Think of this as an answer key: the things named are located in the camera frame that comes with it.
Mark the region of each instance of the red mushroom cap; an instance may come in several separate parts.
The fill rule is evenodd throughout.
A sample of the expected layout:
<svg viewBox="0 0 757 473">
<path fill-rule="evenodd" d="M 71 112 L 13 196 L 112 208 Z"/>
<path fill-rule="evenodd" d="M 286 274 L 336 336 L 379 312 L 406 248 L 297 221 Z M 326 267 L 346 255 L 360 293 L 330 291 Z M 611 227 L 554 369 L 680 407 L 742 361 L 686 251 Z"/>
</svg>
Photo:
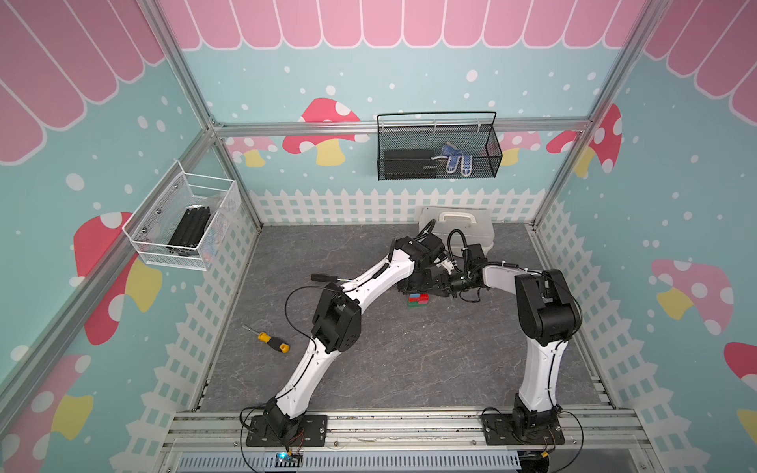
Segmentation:
<svg viewBox="0 0 757 473">
<path fill-rule="evenodd" d="M 680 320 L 696 306 L 711 334 L 720 335 L 728 327 L 734 313 L 734 291 L 722 269 L 688 261 L 654 260 L 652 273 L 652 284 L 659 280 L 672 287 L 657 295 L 671 318 Z"/>
<path fill-rule="evenodd" d="M 723 356 L 731 371 L 757 391 L 757 347 L 731 342 L 725 346 Z"/>
<path fill-rule="evenodd" d="M 317 98 L 308 105 L 300 117 L 301 122 L 359 122 L 360 118 L 347 106 L 330 98 Z M 351 142 L 366 142 L 368 135 L 312 135 L 287 136 L 284 138 L 284 150 L 291 154 L 303 153 L 312 147 L 330 139 L 346 139 Z"/>
</svg>

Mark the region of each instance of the white dot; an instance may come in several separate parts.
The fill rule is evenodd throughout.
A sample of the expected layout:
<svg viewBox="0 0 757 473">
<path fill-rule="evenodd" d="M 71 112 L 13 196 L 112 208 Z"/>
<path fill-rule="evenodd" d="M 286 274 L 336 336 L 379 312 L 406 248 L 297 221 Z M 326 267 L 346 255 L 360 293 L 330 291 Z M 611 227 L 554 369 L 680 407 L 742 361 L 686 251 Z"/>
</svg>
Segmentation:
<svg viewBox="0 0 757 473">
<path fill-rule="evenodd" d="M 47 456 L 48 445 L 50 444 L 50 434 L 45 434 L 40 438 L 32 448 L 32 457 L 35 460 L 44 460 Z"/>
<path fill-rule="evenodd" d="M 734 305 L 734 290 L 733 288 L 723 288 L 720 291 L 720 300 L 723 302 Z"/>
<path fill-rule="evenodd" d="M 11 350 L 11 359 L 13 361 L 20 361 L 24 355 L 26 355 L 26 352 L 29 351 L 29 347 L 26 345 L 19 345 L 18 347 L 15 347 L 13 350 Z"/>
<path fill-rule="evenodd" d="M 90 363 L 92 363 L 92 357 L 90 355 L 80 356 L 76 363 L 73 364 L 73 369 L 76 370 L 77 373 L 82 374 L 87 368 L 89 368 Z"/>
<path fill-rule="evenodd" d="M 78 174 L 71 173 L 66 176 L 66 184 L 74 191 L 84 189 L 84 178 Z"/>
<path fill-rule="evenodd" d="M 115 322 L 121 321 L 121 313 L 123 313 L 123 300 L 125 299 L 123 294 L 118 294 L 111 299 L 111 303 L 107 305 L 107 314 Z"/>
<path fill-rule="evenodd" d="M 48 409 L 48 407 L 52 406 L 52 402 L 55 400 L 55 395 L 51 391 L 45 391 L 42 393 L 37 394 L 34 396 L 34 399 L 32 399 L 32 403 L 30 405 L 32 412 L 44 412 Z"/>
<path fill-rule="evenodd" d="M 594 133 L 594 142 L 599 144 L 605 139 L 605 129 L 600 128 Z"/>
<path fill-rule="evenodd" d="M 707 331 L 713 335 L 720 335 L 720 332 L 722 331 L 720 324 L 712 319 L 705 321 L 705 327 L 707 328 Z"/>
<path fill-rule="evenodd" d="M 704 297 L 707 297 L 707 286 L 705 286 L 701 282 L 695 282 L 691 285 L 691 294 L 694 297 L 703 299 Z"/>
</svg>

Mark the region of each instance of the plastic box handle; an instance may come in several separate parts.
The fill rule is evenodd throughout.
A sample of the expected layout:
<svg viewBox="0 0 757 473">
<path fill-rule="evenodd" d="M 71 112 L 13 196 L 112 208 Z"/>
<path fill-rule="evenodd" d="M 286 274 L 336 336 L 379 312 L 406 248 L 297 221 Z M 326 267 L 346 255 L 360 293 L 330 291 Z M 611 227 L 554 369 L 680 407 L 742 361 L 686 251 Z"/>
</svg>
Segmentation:
<svg viewBox="0 0 757 473">
<path fill-rule="evenodd" d="M 472 213 L 467 212 L 442 212 L 439 214 L 439 221 L 444 222 L 447 217 L 457 217 L 460 219 L 468 219 L 471 223 L 475 223 L 475 216 Z"/>
</svg>

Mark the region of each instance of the light blue wall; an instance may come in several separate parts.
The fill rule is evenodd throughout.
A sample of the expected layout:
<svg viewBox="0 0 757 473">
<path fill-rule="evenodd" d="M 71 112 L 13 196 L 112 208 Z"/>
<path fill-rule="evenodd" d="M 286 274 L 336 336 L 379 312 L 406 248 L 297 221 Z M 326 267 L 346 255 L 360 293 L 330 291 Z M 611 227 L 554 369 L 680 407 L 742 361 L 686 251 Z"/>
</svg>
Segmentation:
<svg viewBox="0 0 757 473">
<path fill-rule="evenodd" d="M 222 123 L 297 121 L 317 97 L 341 102 L 361 120 L 398 110 L 586 116 L 617 54 L 602 45 L 529 49 L 520 44 L 509 49 L 481 44 L 378 49 L 363 44 L 354 49 L 245 46 L 234 51 L 203 45 L 185 51 L 211 113 Z M 471 70 L 476 75 L 470 82 Z"/>
<path fill-rule="evenodd" d="M 615 169 L 605 174 L 594 159 L 587 179 L 573 176 L 542 232 L 581 292 L 584 330 L 607 381 L 640 413 L 668 471 L 755 471 L 754 437 L 737 411 L 757 411 L 757 393 L 729 369 L 724 348 L 757 345 L 757 129 L 727 99 L 707 98 L 649 58 L 615 103 L 625 137 Z M 573 269 L 573 254 L 594 272 Z M 654 260 L 724 272 L 734 312 L 722 333 L 711 334 L 701 316 L 720 317 L 726 304 L 714 314 L 692 307 L 681 320 L 666 314 L 657 296 L 671 288 L 654 277 Z"/>
<path fill-rule="evenodd" d="M 147 120 L 147 129 L 138 117 Z M 76 230 L 93 217 L 136 209 L 198 131 L 189 103 L 163 62 L 146 67 L 135 83 L 121 83 L 107 103 L 90 104 L 72 129 L 48 131 L 46 146 L 28 161 L 0 169 L 5 202 L 0 242 L 8 249 L 0 272 L 0 380 L 16 365 L 10 352 L 33 346 L 73 293 Z M 67 185 L 70 174 L 83 179 L 82 190 Z"/>
</svg>

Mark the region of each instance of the metal bar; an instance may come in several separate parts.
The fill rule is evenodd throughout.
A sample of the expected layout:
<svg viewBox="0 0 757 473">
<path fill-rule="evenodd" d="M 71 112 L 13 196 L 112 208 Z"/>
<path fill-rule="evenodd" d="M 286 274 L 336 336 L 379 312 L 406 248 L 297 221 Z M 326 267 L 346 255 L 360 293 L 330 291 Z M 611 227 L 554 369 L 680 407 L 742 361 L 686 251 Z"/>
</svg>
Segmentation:
<svg viewBox="0 0 757 473">
<path fill-rule="evenodd" d="M 612 105 L 612 101 L 628 78 L 634 65 L 641 58 L 646 42 L 652 36 L 657 23 L 662 18 L 669 3 L 670 0 L 647 0 L 644 9 L 634 25 L 631 37 L 615 59 L 615 64 L 613 64 L 611 72 L 603 84 L 602 91 L 592 107 L 592 111 L 589 114 L 589 117 L 591 117 L 590 125 L 586 128 L 585 132 L 581 133 L 576 143 L 573 144 L 573 147 L 568 152 L 568 156 L 565 157 L 565 161 L 555 175 L 555 179 L 552 181 L 547 195 L 541 201 L 541 205 L 534 217 L 534 226 L 539 226 L 544 221 L 544 217 L 547 215 L 550 207 L 552 207 L 552 204 L 567 183 L 573 167 L 578 162 L 578 158 L 588 146 L 589 140 L 594 137 L 594 133 L 599 129 L 602 119 L 610 109 L 610 105 Z"/>
<path fill-rule="evenodd" d="M 475 119 L 462 120 L 397 120 L 392 126 L 475 125 Z M 494 128 L 504 132 L 583 131 L 590 121 L 585 117 L 497 118 Z M 295 136 L 295 135 L 371 135 L 376 134 L 375 121 L 325 123 L 220 123 L 215 128 L 219 137 Z"/>
<path fill-rule="evenodd" d="M 180 157 L 182 165 L 186 169 L 194 168 L 212 139 L 212 130 L 200 132 Z M 175 177 L 176 174 L 167 173 L 155 185 L 145 202 L 157 199 L 160 190 Z M 134 253 L 129 239 L 120 233 L 97 266 L 55 314 L 38 341 L 30 348 L 26 360 L 19 363 L 11 373 L 9 381 L 0 392 L 0 438 L 8 433 Z"/>
<path fill-rule="evenodd" d="M 195 113 L 200 124 L 205 129 L 212 129 L 213 122 L 210 120 L 210 109 L 202 97 L 200 87 L 192 75 L 192 70 L 184 58 L 182 49 L 170 25 L 166 21 L 166 15 L 160 2 L 157 0 L 138 0 L 142 13 L 145 15 L 150 29 L 155 34 L 155 39 L 160 44 L 166 55 L 166 61 L 171 66 L 173 74 L 179 81 L 179 85 L 189 100 L 189 105 Z"/>
</svg>

